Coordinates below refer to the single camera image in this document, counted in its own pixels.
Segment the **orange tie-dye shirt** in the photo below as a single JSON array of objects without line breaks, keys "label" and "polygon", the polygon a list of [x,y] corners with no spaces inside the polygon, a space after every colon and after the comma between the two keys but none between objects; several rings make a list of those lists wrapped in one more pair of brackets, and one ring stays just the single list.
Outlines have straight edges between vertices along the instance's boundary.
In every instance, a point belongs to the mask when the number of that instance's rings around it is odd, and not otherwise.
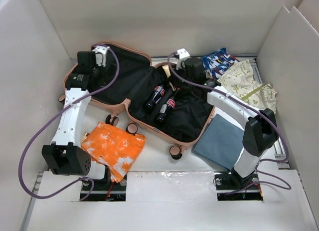
[{"label": "orange tie-dye shirt", "polygon": [[134,136],[112,125],[99,122],[81,146],[91,155],[92,160],[107,165],[111,171],[111,180],[118,183],[142,151],[145,141],[143,135]]}]

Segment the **soda bottle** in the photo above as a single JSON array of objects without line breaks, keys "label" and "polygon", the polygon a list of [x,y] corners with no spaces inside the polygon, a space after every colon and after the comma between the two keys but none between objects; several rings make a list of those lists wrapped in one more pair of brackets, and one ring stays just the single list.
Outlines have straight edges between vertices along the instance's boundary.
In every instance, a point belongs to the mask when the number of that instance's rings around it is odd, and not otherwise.
[{"label": "soda bottle", "polygon": [[178,94],[178,92],[180,91],[180,89],[176,89],[176,91],[173,93],[173,95],[168,99],[168,101],[161,107],[160,109],[160,113],[156,118],[156,121],[159,124],[164,123],[165,118],[167,117],[167,115],[175,108],[175,104],[176,104],[176,96]]},{"label": "soda bottle", "polygon": [[148,110],[153,110],[155,105],[160,101],[160,99],[163,97],[164,93],[165,93],[165,84],[166,82],[164,82],[162,85],[155,87],[155,89],[153,90],[153,93],[151,95],[151,98],[149,99],[148,102],[145,103],[145,107]]}]

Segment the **beige cloth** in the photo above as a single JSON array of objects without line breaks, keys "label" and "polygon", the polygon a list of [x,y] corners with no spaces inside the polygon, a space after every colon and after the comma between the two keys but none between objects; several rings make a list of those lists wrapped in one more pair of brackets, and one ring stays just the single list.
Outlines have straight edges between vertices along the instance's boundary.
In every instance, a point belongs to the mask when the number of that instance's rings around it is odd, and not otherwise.
[{"label": "beige cloth", "polygon": [[259,84],[253,74],[249,60],[245,60],[234,63],[218,81],[227,91],[249,105],[261,110],[269,108],[276,113],[277,92],[270,84]]}]

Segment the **open suitcase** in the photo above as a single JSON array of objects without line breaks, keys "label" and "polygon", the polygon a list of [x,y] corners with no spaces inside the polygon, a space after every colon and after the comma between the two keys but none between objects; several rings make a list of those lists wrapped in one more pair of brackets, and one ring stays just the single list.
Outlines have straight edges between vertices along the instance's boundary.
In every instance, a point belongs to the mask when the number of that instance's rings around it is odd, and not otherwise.
[{"label": "open suitcase", "polygon": [[[163,125],[155,122],[163,104],[171,92],[165,92],[152,112],[144,108],[154,88],[167,79],[162,68],[166,63],[152,66],[152,59],[147,54],[119,45],[114,42],[100,42],[109,46],[117,55],[120,73],[117,80],[108,89],[94,95],[91,104],[105,109],[112,114],[106,123],[114,123],[117,115],[126,111],[132,123],[174,144],[169,150],[174,159],[180,159],[184,150],[195,144],[212,119],[214,107],[202,98],[198,88],[187,87],[177,96],[176,106]],[[89,91],[105,86],[114,76],[116,63],[108,52],[108,72],[101,77],[91,79]],[[76,73],[75,65],[65,76],[63,85],[71,73]]]}]

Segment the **gray folded cloth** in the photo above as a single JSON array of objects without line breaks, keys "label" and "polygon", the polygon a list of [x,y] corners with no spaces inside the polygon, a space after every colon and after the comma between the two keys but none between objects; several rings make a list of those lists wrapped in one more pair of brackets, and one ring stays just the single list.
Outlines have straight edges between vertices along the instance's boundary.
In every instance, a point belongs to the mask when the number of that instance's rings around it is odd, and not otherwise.
[{"label": "gray folded cloth", "polygon": [[244,131],[216,115],[192,153],[231,170],[243,148]]}]

